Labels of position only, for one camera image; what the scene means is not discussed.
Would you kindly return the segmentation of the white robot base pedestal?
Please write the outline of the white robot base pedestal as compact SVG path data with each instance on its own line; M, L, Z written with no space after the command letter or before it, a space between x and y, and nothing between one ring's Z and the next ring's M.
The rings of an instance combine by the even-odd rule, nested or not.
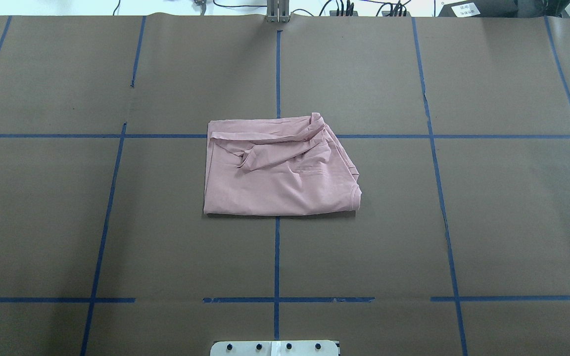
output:
M211 356L339 356L339 342L332 340L265 340L213 343Z

